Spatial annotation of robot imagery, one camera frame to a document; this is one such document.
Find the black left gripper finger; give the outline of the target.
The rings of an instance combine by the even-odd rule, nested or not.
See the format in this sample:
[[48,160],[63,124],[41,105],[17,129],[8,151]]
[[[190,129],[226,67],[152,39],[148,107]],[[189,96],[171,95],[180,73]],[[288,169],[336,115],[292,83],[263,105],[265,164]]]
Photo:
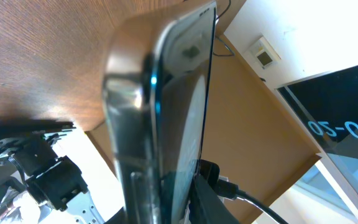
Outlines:
[[238,186],[219,178],[217,164],[200,159],[190,191],[191,224],[239,224],[220,199],[237,198]]

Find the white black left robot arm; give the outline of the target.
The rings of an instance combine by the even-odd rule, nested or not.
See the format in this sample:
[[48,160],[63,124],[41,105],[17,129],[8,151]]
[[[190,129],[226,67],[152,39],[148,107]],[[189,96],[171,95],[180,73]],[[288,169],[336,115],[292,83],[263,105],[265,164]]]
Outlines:
[[0,223],[40,223],[53,211],[74,223],[104,223],[80,168],[53,146],[72,122],[0,122]]

